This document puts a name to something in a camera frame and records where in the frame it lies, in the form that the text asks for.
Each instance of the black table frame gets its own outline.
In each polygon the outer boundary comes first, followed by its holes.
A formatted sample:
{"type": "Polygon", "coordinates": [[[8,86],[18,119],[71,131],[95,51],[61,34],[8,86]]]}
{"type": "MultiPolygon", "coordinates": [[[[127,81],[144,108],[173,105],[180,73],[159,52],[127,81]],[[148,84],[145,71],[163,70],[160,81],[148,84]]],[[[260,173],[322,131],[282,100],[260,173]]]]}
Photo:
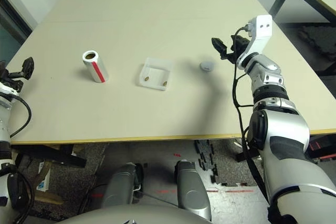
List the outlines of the black table frame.
{"type": "MultiPolygon", "coordinates": [[[[330,23],[336,24],[335,13],[331,12],[329,9],[323,6],[319,1],[317,0],[304,0],[304,1],[306,1],[311,7],[317,10],[323,17],[329,20],[330,23]]],[[[273,3],[271,9],[269,10],[269,14],[272,15],[273,19],[278,14],[284,2],[285,0],[275,0],[275,2],[273,3]]],[[[335,70],[336,70],[336,62],[330,65],[329,67],[327,67],[323,71],[316,71],[316,74],[318,76],[334,76],[336,75],[335,70]]]]}

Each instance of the clear plastic container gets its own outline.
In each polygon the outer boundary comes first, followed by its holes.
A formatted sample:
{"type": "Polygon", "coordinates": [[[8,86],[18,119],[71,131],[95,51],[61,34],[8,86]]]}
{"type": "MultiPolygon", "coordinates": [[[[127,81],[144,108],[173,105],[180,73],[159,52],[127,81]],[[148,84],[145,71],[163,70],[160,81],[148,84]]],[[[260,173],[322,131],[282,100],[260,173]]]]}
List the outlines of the clear plastic container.
{"type": "Polygon", "coordinates": [[[140,85],[152,89],[166,90],[173,70],[171,60],[147,58],[140,73],[140,85]]]}

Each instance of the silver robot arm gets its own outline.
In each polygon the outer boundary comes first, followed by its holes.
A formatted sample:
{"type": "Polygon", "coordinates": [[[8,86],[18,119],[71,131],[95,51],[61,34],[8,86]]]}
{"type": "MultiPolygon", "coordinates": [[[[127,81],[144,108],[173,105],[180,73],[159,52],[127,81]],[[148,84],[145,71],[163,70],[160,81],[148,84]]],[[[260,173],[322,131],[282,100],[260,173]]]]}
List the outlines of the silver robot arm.
{"type": "Polygon", "coordinates": [[[280,67],[262,55],[271,36],[272,19],[262,15],[246,28],[252,40],[237,59],[252,80],[254,111],[247,141],[258,149],[271,223],[335,223],[336,187],[305,157],[309,128],[288,98],[280,67]]]}
{"type": "Polygon", "coordinates": [[[33,70],[32,57],[24,61],[22,71],[14,73],[9,73],[4,62],[0,62],[0,223],[23,223],[34,203],[31,184],[17,170],[10,149],[11,137],[20,132],[29,123],[31,117],[28,104],[19,97],[23,82],[16,79],[30,79],[33,70]],[[29,117],[25,125],[10,135],[8,121],[16,100],[27,106],[29,117]]]}

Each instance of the wire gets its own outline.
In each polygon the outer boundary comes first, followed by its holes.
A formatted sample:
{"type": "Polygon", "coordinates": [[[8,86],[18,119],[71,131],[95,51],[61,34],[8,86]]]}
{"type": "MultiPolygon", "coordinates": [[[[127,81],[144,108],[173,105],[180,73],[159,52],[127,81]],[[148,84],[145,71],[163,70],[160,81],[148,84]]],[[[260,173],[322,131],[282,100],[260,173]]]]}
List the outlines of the wire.
{"type": "Polygon", "coordinates": [[[13,224],[22,224],[25,219],[27,218],[30,210],[32,209],[33,205],[34,205],[34,201],[35,201],[35,190],[32,187],[30,181],[25,177],[25,175],[23,175],[20,171],[17,171],[18,175],[23,179],[23,181],[26,184],[26,187],[28,187],[29,192],[30,192],[30,199],[29,199],[29,204],[27,205],[25,211],[23,211],[22,213],[20,213],[15,220],[13,221],[13,224]]]}
{"type": "Polygon", "coordinates": [[[266,187],[264,184],[264,181],[257,169],[256,164],[253,162],[251,155],[248,151],[247,148],[247,142],[245,139],[245,134],[248,131],[248,127],[244,130],[243,127],[243,120],[241,117],[241,112],[239,110],[239,108],[243,108],[243,107],[248,107],[248,106],[253,106],[253,105],[240,105],[237,101],[237,95],[236,95],[236,88],[237,88],[237,84],[240,78],[244,77],[246,74],[243,74],[242,76],[240,76],[239,78],[237,78],[237,48],[236,48],[236,40],[237,40],[237,35],[239,34],[240,31],[245,30],[244,27],[241,27],[240,29],[238,29],[236,31],[236,33],[234,34],[234,39],[233,39],[233,48],[234,48],[234,54],[235,54],[235,72],[234,72],[234,79],[233,79],[233,84],[232,84],[232,99],[233,99],[233,103],[236,107],[236,110],[238,112],[238,117],[239,117],[239,126],[240,126],[240,132],[241,132],[241,139],[242,139],[242,147],[243,147],[243,153],[244,153],[244,157],[246,159],[248,168],[251,171],[252,177],[254,178],[254,180],[256,181],[260,191],[262,192],[263,196],[265,197],[265,199],[268,202],[268,198],[267,198],[267,193],[266,193],[266,187]]]}
{"type": "Polygon", "coordinates": [[[28,103],[27,103],[25,100],[23,100],[21,97],[19,97],[18,95],[14,95],[14,94],[5,94],[5,93],[3,93],[3,92],[0,92],[0,97],[6,98],[6,99],[7,99],[8,97],[10,97],[10,98],[13,98],[13,99],[15,99],[15,100],[21,102],[21,103],[26,107],[26,109],[27,109],[27,111],[28,111],[28,119],[27,119],[27,121],[25,122],[24,125],[22,125],[21,128],[19,128],[16,132],[14,132],[14,133],[12,133],[12,134],[10,135],[10,137],[13,137],[13,136],[15,136],[17,133],[19,133],[20,131],[22,131],[22,130],[28,125],[28,123],[30,122],[30,119],[32,119],[32,117],[31,117],[31,109],[30,109],[28,103]]]}
{"type": "Polygon", "coordinates": [[[166,201],[166,200],[164,200],[164,199],[157,198],[157,197],[155,197],[155,196],[153,196],[153,195],[150,195],[150,194],[148,194],[148,193],[144,193],[143,191],[137,191],[137,192],[138,192],[138,193],[141,193],[141,194],[143,194],[143,195],[145,195],[145,196],[147,196],[147,197],[150,197],[150,198],[153,198],[153,199],[156,199],[156,200],[159,200],[159,201],[168,203],[168,204],[173,205],[173,206],[175,206],[175,207],[178,207],[178,205],[176,205],[176,204],[174,204],[174,203],[171,203],[171,202],[166,201]]]}

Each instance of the small round object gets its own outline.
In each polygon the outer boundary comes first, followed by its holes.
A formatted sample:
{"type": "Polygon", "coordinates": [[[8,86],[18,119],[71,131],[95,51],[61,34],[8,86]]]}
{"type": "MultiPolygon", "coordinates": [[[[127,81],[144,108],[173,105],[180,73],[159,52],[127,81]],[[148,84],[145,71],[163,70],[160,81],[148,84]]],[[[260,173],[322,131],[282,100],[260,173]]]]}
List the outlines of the small round object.
{"type": "Polygon", "coordinates": [[[204,72],[211,72],[215,68],[215,64],[211,61],[203,61],[199,66],[204,72]]]}

